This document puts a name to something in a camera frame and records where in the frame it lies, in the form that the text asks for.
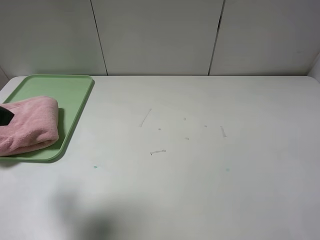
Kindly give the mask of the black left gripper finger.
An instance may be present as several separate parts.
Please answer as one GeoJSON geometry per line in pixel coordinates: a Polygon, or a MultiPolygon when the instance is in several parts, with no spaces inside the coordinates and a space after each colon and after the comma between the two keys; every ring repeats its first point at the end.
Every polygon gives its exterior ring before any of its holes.
{"type": "Polygon", "coordinates": [[[13,112],[0,106],[0,126],[8,126],[14,116],[13,112]]]}

